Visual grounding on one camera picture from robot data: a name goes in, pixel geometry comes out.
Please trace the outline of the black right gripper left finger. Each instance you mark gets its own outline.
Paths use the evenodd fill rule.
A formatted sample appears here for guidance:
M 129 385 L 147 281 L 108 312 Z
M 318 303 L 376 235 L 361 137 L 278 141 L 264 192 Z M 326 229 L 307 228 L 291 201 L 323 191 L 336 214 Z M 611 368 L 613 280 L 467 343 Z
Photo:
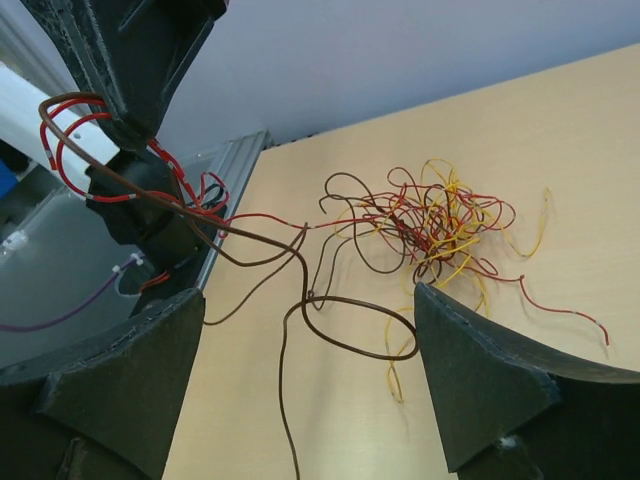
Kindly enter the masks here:
M 2 368 L 2 478 L 161 478 L 204 313 L 202 292 L 187 289 Z

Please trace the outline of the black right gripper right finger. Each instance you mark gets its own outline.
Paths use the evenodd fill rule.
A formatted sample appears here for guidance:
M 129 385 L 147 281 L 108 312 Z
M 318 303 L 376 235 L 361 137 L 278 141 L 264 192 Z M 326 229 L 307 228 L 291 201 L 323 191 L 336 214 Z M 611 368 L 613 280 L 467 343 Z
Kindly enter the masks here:
M 425 284 L 414 319 L 449 472 L 638 478 L 638 372 L 551 348 Z

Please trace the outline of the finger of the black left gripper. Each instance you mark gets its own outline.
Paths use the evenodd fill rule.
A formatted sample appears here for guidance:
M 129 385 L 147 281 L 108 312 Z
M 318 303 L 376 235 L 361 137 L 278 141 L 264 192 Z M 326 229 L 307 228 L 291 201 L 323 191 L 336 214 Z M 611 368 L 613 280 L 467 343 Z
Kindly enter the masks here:
M 120 148 L 155 137 L 171 99 L 214 24 L 222 0 L 27 1 L 76 85 L 106 103 L 100 124 Z

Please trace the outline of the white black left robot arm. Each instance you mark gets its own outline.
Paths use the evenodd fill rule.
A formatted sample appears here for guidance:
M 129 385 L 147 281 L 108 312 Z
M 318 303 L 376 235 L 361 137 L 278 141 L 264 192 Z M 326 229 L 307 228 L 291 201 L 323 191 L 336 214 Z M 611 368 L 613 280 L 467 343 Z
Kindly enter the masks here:
M 64 155 L 85 165 L 86 186 L 64 183 L 99 214 L 122 245 L 139 248 L 167 281 L 212 239 L 228 196 L 206 172 L 193 188 L 184 169 L 157 141 L 169 103 L 224 1 L 29 1 L 26 9 L 55 45 L 76 90 L 39 103 L 46 165 L 65 171 Z

